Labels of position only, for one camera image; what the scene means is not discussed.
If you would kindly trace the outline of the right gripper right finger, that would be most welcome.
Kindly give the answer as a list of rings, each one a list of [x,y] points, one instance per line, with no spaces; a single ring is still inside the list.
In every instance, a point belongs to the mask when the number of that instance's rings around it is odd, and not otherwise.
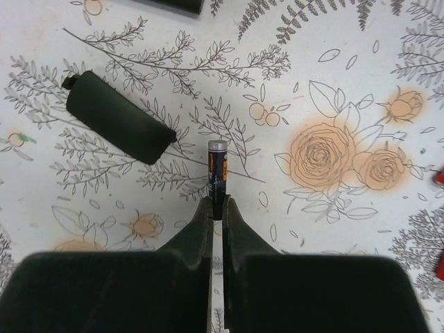
[[[368,255],[283,254],[222,210],[224,324],[230,332],[427,332],[408,275]]]

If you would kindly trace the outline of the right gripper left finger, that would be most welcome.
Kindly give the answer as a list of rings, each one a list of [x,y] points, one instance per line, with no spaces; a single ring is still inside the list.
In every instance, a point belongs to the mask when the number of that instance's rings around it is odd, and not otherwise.
[[[212,204],[156,251],[42,252],[1,295],[2,332],[209,332]]]

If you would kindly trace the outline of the black battery cover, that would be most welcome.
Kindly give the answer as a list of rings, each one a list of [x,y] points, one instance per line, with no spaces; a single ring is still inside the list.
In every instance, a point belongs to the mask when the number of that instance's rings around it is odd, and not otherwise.
[[[67,111],[129,156],[155,164],[176,131],[155,120],[92,71],[66,78]]]

